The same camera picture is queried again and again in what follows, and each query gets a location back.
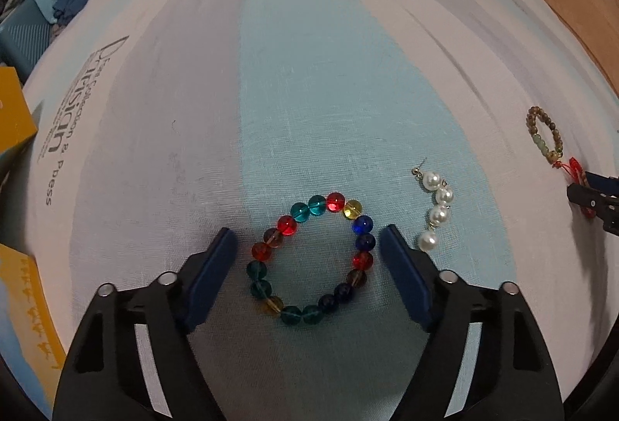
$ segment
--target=brown beaded bracelet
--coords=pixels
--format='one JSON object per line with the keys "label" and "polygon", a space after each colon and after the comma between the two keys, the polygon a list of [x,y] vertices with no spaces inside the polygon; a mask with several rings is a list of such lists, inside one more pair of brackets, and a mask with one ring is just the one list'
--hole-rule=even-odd
{"label": "brown beaded bracelet", "polygon": [[[542,136],[538,134],[537,126],[535,125],[537,118],[540,118],[540,120],[550,128],[550,131],[552,131],[552,137],[555,139],[555,150],[550,150]],[[556,128],[556,124],[552,122],[552,119],[544,112],[543,108],[531,107],[528,109],[527,128],[542,155],[551,165],[555,165],[556,162],[563,157],[563,142],[561,140],[561,133],[559,133],[559,130]]]}

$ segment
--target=bracelet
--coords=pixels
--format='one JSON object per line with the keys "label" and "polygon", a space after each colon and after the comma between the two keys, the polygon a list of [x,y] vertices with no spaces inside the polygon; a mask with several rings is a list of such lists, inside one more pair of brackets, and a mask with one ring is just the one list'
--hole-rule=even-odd
{"label": "bracelet", "polygon": [[[351,272],[346,276],[346,282],[340,283],[333,294],[323,295],[315,305],[305,306],[301,311],[297,306],[284,306],[284,302],[278,296],[273,295],[273,288],[265,280],[267,276],[268,261],[273,253],[284,243],[284,237],[296,233],[299,223],[307,221],[312,215],[323,215],[327,209],[332,213],[343,212],[343,215],[352,220],[352,230],[356,235],[355,248],[357,253],[352,258]],[[334,313],[340,304],[346,304],[355,295],[355,289],[365,285],[368,277],[366,271],[372,267],[374,257],[370,251],[376,246],[376,239],[370,234],[374,222],[367,215],[361,215],[363,207],[356,199],[346,201],[340,193],[330,193],[326,198],[317,194],[312,196],[307,205],[295,203],[290,208],[290,215],[283,215],[277,221],[277,226],[267,229],[262,236],[262,242],[254,244],[251,254],[255,260],[247,264],[246,272],[252,280],[251,294],[258,300],[262,300],[262,309],[265,313],[278,316],[286,325],[297,325],[303,320],[305,323],[315,325],[325,315]]]}
{"label": "bracelet", "polygon": [[438,246],[438,236],[436,228],[445,225],[451,218],[451,206],[454,201],[454,191],[447,184],[447,181],[436,172],[422,172],[420,166],[413,168],[410,172],[419,180],[429,191],[434,192],[436,205],[428,212],[428,226],[417,238],[419,250],[428,253]]}
{"label": "bracelet", "polygon": [[[540,118],[540,120],[550,128],[550,131],[552,131],[552,137],[555,139],[555,150],[549,150],[546,142],[537,132],[537,126],[535,125],[537,118]],[[559,133],[559,130],[556,128],[556,124],[552,122],[552,119],[544,112],[543,108],[531,107],[528,109],[527,127],[531,138],[535,145],[539,147],[542,156],[544,156],[551,165],[555,165],[556,162],[563,157],[563,142],[561,140],[561,133]]]}

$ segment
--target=mattress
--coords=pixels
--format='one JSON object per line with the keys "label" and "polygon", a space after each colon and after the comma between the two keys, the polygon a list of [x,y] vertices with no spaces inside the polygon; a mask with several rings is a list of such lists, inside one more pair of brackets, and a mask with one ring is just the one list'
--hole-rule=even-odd
{"label": "mattress", "polygon": [[[238,259],[190,337],[230,421],[391,415],[427,335],[378,252],[359,296],[315,327],[256,312],[245,265],[293,203],[331,191],[414,245],[424,159],[456,196],[432,259],[472,284],[518,282],[563,397],[619,310],[618,240],[569,205],[525,125],[542,106],[566,156],[615,175],[619,104],[543,0],[90,0],[24,93],[39,134],[3,190],[0,242],[35,256],[65,349],[100,284],[145,285],[236,231]],[[310,220],[269,279],[309,304],[352,254],[341,217]],[[471,325],[450,412],[478,341]]]}

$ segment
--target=blue bead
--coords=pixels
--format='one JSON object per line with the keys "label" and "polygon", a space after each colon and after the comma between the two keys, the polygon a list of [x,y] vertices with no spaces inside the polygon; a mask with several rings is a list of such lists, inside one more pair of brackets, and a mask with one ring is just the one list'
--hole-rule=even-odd
{"label": "blue bead", "polygon": [[305,203],[295,203],[290,208],[290,215],[297,222],[305,222],[310,218],[310,208]]}
{"label": "blue bead", "polygon": [[339,305],[340,304],[335,298],[335,296],[331,295],[330,293],[323,295],[318,300],[318,307],[325,315],[329,315],[330,313],[335,313]]}
{"label": "blue bead", "polygon": [[301,323],[301,310],[296,306],[286,306],[279,313],[279,317],[286,325],[299,325]]}
{"label": "blue bead", "polygon": [[245,272],[247,273],[247,276],[250,277],[250,280],[261,280],[262,278],[267,276],[267,266],[266,264],[264,264],[264,262],[252,261],[247,264]]}
{"label": "blue bead", "polygon": [[367,215],[357,217],[352,223],[352,230],[356,235],[366,234],[374,227],[374,221]]}
{"label": "blue bead", "polygon": [[327,198],[317,194],[312,196],[308,201],[309,213],[312,215],[322,215],[327,211]]}
{"label": "blue bead", "polygon": [[256,299],[266,299],[273,293],[273,288],[266,280],[256,280],[251,284],[250,292]]}
{"label": "blue bead", "polygon": [[355,296],[355,289],[349,283],[340,283],[335,287],[333,295],[340,304],[346,304],[352,301],[352,298]]}
{"label": "blue bead", "polygon": [[365,233],[357,236],[355,241],[355,248],[358,251],[369,252],[376,246],[376,238],[374,238],[370,233]]}
{"label": "blue bead", "polygon": [[324,318],[324,313],[321,312],[318,306],[305,306],[302,316],[303,321],[308,325],[316,325]]}

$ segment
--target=red bead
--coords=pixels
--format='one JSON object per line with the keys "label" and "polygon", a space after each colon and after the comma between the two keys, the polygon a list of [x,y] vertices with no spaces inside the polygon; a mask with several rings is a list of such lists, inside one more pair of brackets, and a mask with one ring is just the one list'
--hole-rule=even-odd
{"label": "red bead", "polygon": [[252,257],[260,262],[268,261],[272,253],[272,248],[263,242],[256,243],[251,247]]}
{"label": "red bead", "polygon": [[367,271],[373,264],[374,257],[372,257],[370,252],[357,252],[357,254],[352,257],[352,267],[360,271]]}
{"label": "red bead", "polygon": [[336,213],[344,208],[346,198],[340,193],[330,193],[327,196],[327,208],[330,212]]}
{"label": "red bead", "polygon": [[292,236],[296,232],[296,220],[290,215],[279,217],[277,230],[284,236]]}

